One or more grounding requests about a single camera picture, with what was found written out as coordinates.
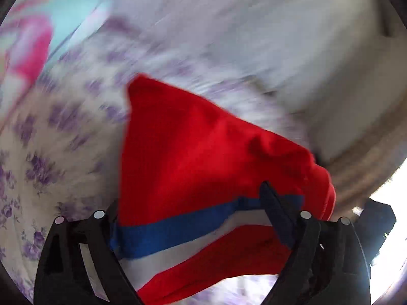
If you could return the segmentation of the purple floral bed sheet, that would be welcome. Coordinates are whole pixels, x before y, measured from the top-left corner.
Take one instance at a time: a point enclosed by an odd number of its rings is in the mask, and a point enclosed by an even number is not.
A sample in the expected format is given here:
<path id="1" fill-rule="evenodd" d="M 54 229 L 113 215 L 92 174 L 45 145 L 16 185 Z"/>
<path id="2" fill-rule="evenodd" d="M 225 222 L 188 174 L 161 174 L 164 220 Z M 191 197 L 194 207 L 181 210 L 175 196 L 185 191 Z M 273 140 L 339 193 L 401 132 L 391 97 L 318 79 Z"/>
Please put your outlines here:
<path id="1" fill-rule="evenodd" d="M 310 147 L 305 127 L 255 77 L 109 20 L 41 73 L 1 132 L 1 262 L 28 300 L 54 218 L 81 220 L 117 197 L 127 84 L 138 73 Z"/>

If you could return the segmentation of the red blue white pants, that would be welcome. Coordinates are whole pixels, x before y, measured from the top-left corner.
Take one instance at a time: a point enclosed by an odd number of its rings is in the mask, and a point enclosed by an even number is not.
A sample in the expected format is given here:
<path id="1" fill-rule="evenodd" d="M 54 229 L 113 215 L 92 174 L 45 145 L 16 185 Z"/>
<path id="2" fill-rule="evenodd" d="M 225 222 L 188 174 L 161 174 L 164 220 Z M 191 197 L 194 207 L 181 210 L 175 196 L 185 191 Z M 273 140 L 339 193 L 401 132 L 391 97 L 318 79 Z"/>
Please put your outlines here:
<path id="1" fill-rule="evenodd" d="M 263 182 L 296 209 L 331 217 L 334 186 L 306 148 L 144 75 L 128 99 L 117 245 L 144 303 L 282 270 L 290 250 L 261 205 Z"/>

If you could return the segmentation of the folded floral teal quilt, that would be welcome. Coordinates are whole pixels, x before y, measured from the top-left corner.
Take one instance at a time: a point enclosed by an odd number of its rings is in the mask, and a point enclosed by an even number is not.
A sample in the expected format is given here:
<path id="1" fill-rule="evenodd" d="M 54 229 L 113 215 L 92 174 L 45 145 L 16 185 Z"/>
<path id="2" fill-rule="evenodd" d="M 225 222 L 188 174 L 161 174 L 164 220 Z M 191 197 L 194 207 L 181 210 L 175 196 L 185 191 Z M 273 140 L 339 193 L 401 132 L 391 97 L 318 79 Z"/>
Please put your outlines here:
<path id="1" fill-rule="evenodd" d="M 1 122 L 43 69 L 101 28 L 110 0 L 16 0 L 1 24 Z"/>

